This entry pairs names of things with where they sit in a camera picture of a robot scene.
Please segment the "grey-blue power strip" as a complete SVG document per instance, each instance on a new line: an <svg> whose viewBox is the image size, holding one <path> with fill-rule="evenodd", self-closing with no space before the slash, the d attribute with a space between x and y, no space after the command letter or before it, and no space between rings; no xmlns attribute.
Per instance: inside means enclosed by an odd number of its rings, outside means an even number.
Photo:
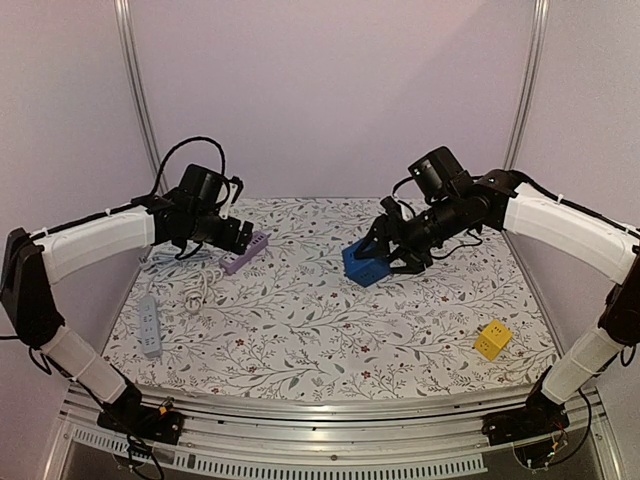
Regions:
<svg viewBox="0 0 640 480"><path fill-rule="evenodd" d="M140 344L142 353L150 359L162 355L161 324L158 318L156 301L151 295L145 295L138 304L140 324Z"/></svg>

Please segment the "blue cube socket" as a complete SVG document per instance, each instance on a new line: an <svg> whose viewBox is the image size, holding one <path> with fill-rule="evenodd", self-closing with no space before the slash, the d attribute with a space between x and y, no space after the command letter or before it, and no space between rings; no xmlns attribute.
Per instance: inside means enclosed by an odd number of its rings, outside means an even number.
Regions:
<svg viewBox="0 0 640 480"><path fill-rule="evenodd" d="M390 265L381 258L356 259L355 252L363 240L342 250L346 277L362 287L369 287L391 274Z"/></svg>

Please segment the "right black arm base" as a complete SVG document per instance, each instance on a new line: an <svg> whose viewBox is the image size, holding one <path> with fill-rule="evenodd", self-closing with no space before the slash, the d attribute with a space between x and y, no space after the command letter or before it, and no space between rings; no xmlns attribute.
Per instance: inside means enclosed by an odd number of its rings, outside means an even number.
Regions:
<svg viewBox="0 0 640 480"><path fill-rule="evenodd" d="M481 433L495 446L560 431L569 425L563 405L544 401L485 415Z"/></svg>

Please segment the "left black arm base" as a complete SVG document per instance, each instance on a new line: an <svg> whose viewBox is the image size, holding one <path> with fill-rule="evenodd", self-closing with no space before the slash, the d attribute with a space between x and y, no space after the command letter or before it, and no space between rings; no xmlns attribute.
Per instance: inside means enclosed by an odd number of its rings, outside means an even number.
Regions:
<svg viewBox="0 0 640 480"><path fill-rule="evenodd" d="M174 408L171 396L157 406L144 405L139 398L130 396L106 404L97 425L144 440L177 445L184 421L185 416Z"/></svg>

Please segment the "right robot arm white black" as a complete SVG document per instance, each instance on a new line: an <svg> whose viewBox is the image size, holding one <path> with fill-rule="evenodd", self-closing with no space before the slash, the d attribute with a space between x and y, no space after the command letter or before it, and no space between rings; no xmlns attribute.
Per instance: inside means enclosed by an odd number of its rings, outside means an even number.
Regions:
<svg viewBox="0 0 640 480"><path fill-rule="evenodd" d="M485 227L539 243L599 273L612 286L600 316L576 338L560 360L536 382L517 427L537 436L552 424L556 409L604 371L625 348L639 343L639 233L559 195L518 171L414 171L428 209L412 218L388 196L383 212L355 248L358 260L401 263L399 274L431 266L436 248L465 230Z"/></svg>

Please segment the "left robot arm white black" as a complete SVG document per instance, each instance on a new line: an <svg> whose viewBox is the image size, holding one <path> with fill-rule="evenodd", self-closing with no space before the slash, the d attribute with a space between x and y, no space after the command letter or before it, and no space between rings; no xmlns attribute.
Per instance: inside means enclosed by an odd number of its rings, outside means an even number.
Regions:
<svg viewBox="0 0 640 480"><path fill-rule="evenodd" d="M139 147L100 141L47 144L31 139L1 143L1 232L57 225L123 204L148 192L154 176ZM133 253L87 267L54 285L68 323L93 346L100 345L125 283ZM31 364L17 342L1 345L1 420L51 414L65 388Z"/></svg>

